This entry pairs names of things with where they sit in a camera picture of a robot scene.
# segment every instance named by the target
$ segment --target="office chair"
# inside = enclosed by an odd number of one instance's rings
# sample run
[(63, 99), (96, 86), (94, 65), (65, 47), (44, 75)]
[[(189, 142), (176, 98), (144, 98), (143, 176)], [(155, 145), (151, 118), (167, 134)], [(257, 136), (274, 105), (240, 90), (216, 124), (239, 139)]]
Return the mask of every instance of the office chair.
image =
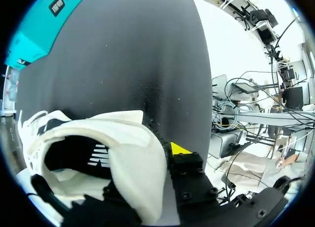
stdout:
[(269, 18), (269, 23), (272, 28), (274, 28), (276, 25), (278, 25), (278, 21), (276, 20), (276, 17), (270, 12), (269, 9), (265, 9), (266, 14)]
[(247, 11), (247, 9), (250, 7), (251, 5), (248, 3), (246, 7), (242, 7), (241, 6), (241, 13), (234, 11), (233, 14), (238, 14), (239, 16), (235, 17), (235, 19), (240, 19), (241, 21), (244, 22), (245, 24), (245, 31), (250, 30), (250, 25), (248, 24), (248, 20), (250, 19), (250, 13)]
[(251, 11), (250, 12), (250, 19), (249, 19), (249, 22), (252, 24), (252, 25), (257, 25), (260, 21), (264, 21), (264, 20), (269, 20), (269, 17), (267, 15), (267, 13), (262, 10), (262, 9), (259, 9), (259, 10), (254, 10), (254, 11)]

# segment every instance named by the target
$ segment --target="black textured surface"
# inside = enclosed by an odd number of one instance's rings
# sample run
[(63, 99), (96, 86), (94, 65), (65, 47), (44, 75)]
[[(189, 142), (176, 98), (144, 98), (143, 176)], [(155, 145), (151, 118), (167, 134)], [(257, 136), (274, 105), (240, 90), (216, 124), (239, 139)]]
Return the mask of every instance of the black textured surface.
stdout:
[(207, 156), (211, 74), (193, 0), (83, 0), (48, 56), (21, 71), (22, 121), (143, 110), (167, 141)]

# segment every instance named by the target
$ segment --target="white cloth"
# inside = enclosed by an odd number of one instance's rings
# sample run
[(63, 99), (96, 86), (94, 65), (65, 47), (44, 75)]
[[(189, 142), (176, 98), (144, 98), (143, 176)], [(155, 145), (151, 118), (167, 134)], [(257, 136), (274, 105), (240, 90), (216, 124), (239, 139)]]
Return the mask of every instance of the white cloth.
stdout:
[[(307, 154), (301, 152), (296, 162), (286, 165), (284, 168), (276, 168), (276, 161), (281, 154), (279, 152), (275, 154), (275, 159), (269, 159), (246, 152), (240, 153), (230, 169), (228, 179), (236, 187), (241, 186), (251, 192), (260, 192), (267, 186), (272, 187), (283, 176), (293, 179), (305, 174)], [(225, 162), (220, 170), (227, 172), (234, 158), (235, 155), (228, 162)], [(292, 183), (286, 197), (292, 200), (298, 193), (298, 188), (299, 182)]]
[[(38, 135), (38, 129), (51, 119), (66, 123)], [(142, 119), (142, 111), (106, 113), (74, 121), (61, 111), (38, 112), (23, 126), (18, 124), (27, 167), (32, 175), (43, 176), (61, 199), (84, 199), (87, 194), (103, 200), (103, 188), (110, 180), (72, 169), (53, 172), (44, 162), (52, 143), (72, 135), (92, 138), (109, 147), (110, 170), (119, 193), (137, 211), (143, 224), (154, 224), (162, 212), (167, 165), (162, 145), (141, 124)]]

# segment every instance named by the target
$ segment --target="bolt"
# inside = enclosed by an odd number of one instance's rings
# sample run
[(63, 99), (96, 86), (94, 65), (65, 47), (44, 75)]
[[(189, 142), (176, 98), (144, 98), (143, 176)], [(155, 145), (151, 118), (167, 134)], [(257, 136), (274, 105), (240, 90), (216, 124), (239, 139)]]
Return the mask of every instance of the bolt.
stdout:
[(258, 211), (257, 217), (258, 218), (264, 218), (266, 216), (266, 210), (260, 210)]
[(191, 193), (184, 193), (183, 194), (183, 200), (188, 201), (191, 199)]
[(217, 194), (218, 193), (218, 189), (217, 188), (211, 188), (209, 191), (210, 194)]

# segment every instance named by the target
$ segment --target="screw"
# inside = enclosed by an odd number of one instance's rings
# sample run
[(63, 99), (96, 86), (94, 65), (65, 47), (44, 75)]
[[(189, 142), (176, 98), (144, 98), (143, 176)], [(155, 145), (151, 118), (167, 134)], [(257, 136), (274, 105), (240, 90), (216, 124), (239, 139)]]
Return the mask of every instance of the screw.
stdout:
[(183, 194), (183, 200), (188, 201), (191, 199), (191, 193), (184, 193)]
[(211, 188), (209, 191), (210, 194), (217, 194), (217, 192), (218, 192), (217, 188)]
[(105, 194), (108, 194), (108, 193), (110, 192), (110, 189), (109, 189), (108, 187), (105, 187), (105, 188), (103, 189), (103, 191), (104, 191)]
[(258, 211), (257, 217), (258, 218), (264, 218), (266, 216), (266, 210), (260, 210)]

